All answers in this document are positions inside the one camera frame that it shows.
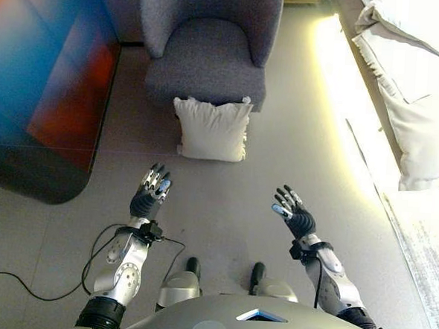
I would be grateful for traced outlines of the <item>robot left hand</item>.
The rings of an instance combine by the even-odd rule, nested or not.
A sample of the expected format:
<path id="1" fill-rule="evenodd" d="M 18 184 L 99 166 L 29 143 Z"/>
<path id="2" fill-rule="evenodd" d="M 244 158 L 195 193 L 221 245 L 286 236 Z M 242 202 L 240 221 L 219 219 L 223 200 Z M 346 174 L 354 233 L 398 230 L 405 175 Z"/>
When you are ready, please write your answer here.
<path id="1" fill-rule="evenodd" d="M 163 164 L 154 164 L 139 182 L 138 190 L 129 204 L 133 217 L 153 220 L 170 192 L 172 180 Z"/>

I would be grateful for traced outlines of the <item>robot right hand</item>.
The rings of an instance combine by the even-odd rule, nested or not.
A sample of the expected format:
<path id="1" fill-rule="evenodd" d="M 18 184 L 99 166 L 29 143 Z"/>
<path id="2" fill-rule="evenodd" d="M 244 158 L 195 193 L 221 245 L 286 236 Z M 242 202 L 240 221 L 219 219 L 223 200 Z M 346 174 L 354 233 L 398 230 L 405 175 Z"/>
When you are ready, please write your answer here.
<path id="1" fill-rule="evenodd" d="M 272 210 L 282 218 L 296 240 L 316 233 L 315 219 L 294 189 L 285 184 L 276 189 L 274 198 L 276 203 L 272 204 Z"/>

